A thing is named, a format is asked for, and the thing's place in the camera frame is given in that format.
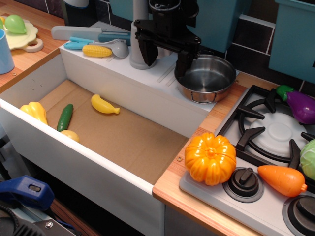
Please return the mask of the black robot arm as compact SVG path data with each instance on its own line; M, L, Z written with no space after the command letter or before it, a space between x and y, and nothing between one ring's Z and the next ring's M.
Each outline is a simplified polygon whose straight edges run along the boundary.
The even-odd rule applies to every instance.
M199 6L195 0L150 0L153 18L136 19L135 38L144 62L151 66L158 57L158 48L177 53L175 76L181 78L199 57L201 38L187 26L195 27Z

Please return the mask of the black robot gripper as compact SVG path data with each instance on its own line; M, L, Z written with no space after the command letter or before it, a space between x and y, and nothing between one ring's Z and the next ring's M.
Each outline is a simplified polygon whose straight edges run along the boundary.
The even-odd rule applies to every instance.
M135 33L144 62L152 66L158 47L178 55L175 76L181 78L199 56L201 39L192 33L183 20L135 20Z

